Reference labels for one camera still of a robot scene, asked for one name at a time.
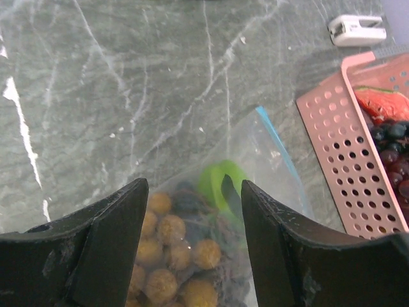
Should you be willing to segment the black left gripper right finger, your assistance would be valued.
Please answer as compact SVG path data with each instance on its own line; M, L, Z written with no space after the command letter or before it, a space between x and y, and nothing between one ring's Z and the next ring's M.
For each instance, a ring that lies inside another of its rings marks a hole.
M374 240L319 224L242 183L260 306L407 306L408 234Z

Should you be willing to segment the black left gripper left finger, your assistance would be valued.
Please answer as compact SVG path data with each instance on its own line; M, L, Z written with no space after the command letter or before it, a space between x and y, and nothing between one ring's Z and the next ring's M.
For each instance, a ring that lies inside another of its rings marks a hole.
M149 187L110 196L24 233L1 235L2 306L124 306Z

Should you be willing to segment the blue zip top bag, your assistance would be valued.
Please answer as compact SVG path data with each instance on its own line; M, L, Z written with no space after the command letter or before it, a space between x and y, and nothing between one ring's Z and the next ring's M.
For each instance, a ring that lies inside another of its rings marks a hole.
M150 193L127 306L256 306L242 214L249 180L313 217L299 175L264 107L200 162Z

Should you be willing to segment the pink perforated plastic basket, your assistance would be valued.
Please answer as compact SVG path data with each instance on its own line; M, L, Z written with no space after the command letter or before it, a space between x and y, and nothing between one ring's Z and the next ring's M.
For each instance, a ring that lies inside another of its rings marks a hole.
M353 95L356 86L408 94L408 51L365 52L297 99L297 107L346 233L366 239L408 225Z

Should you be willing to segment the fake green vegetable piece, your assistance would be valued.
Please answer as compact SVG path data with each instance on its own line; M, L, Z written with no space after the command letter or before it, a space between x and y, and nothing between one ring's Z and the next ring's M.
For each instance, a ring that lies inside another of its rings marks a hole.
M245 172L232 160L223 160L206 166L197 185L198 191L233 223L242 224L242 182Z

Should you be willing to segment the fake purple grape bunch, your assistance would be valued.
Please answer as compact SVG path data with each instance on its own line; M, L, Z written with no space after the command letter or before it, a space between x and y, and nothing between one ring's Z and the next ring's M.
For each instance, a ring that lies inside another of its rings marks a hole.
M408 156L388 149L379 156L399 205L408 207Z

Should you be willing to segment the fake dark blue grape bunch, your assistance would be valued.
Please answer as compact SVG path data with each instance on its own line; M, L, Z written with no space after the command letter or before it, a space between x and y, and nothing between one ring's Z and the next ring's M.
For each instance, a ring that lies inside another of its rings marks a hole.
M386 120L374 125L369 131L378 153L384 150L408 153L408 120Z

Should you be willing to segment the fake watermelon slice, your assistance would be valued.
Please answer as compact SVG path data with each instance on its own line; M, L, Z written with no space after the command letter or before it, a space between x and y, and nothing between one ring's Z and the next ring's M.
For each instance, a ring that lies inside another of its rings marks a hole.
M372 86L357 86L353 92L359 106L371 117L373 123L408 120L408 97L404 94Z

